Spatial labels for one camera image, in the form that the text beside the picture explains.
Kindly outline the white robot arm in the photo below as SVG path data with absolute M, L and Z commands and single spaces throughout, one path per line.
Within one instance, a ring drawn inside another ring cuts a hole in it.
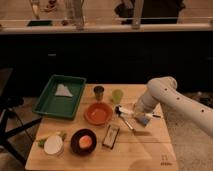
M 147 89 L 135 103 L 137 112 L 152 112 L 158 103 L 185 114 L 201 130 L 213 138 L 213 109 L 192 100 L 177 91 L 177 81 L 170 76 L 153 78 L 148 81 Z

